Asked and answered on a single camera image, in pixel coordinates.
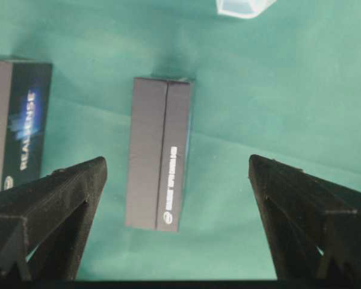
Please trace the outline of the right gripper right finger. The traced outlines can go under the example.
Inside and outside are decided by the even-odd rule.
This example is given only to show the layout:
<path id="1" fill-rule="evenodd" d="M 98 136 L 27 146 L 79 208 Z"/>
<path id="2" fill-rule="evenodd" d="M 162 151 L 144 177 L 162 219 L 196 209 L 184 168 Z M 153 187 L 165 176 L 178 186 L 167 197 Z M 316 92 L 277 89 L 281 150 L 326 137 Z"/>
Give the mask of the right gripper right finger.
<path id="1" fill-rule="evenodd" d="M 276 280 L 269 288 L 361 288 L 361 192 L 251 155 L 248 178 Z"/>

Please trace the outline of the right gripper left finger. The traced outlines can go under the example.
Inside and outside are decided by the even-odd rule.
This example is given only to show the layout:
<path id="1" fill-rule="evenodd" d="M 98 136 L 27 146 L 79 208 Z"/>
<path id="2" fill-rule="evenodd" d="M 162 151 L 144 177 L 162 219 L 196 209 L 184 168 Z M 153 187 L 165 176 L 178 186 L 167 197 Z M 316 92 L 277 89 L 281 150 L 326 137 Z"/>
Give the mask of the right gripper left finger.
<path id="1" fill-rule="evenodd" d="M 0 288 L 76 279 L 107 174 L 96 157 L 0 192 Z"/>

